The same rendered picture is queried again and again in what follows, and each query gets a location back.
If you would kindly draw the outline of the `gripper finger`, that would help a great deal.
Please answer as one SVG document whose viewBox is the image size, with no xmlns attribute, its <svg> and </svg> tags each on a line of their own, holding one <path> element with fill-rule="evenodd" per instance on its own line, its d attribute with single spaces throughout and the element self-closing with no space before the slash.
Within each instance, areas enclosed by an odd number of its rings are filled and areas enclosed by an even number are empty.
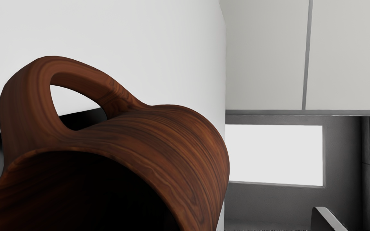
<svg viewBox="0 0 370 231">
<path fill-rule="evenodd" d="M 347 228 L 326 207 L 313 207 L 311 231 L 348 231 Z"/>
</svg>

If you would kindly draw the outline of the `brown wooden mug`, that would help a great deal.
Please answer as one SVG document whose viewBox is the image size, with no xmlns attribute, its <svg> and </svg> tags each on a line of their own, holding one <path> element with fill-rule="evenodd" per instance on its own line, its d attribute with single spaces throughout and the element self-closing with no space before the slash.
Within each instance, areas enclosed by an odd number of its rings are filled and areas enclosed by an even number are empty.
<svg viewBox="0 0 370 231">
<path fill-rule="evenodd" d="M 0 231 L 216 231 L 229 157 L 194 110 L 46 56 L 4 85 L 0 130 Z"/>
</svg>

